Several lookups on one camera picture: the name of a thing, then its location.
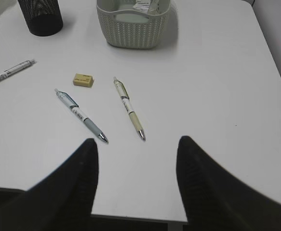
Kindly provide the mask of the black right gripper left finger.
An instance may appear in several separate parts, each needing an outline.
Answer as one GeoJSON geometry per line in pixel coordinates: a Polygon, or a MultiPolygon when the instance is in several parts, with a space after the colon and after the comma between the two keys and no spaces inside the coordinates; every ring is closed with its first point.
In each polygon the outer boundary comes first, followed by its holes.
{"type": "Polygon", "coordinates": [[[27,191],[0,187],[0,231],[88,231],[99,177],[98,148],[86,139],[27,191]]]}

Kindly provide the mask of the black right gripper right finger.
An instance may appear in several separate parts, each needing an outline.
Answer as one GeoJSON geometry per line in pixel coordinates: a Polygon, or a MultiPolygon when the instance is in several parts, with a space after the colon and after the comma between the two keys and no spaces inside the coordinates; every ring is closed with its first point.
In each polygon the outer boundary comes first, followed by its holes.
{"type": "Polygon", "coordinates": [[[176,178],[186,231],[281,231],[281,204],[248,186],[182,136],[176,178]]]}

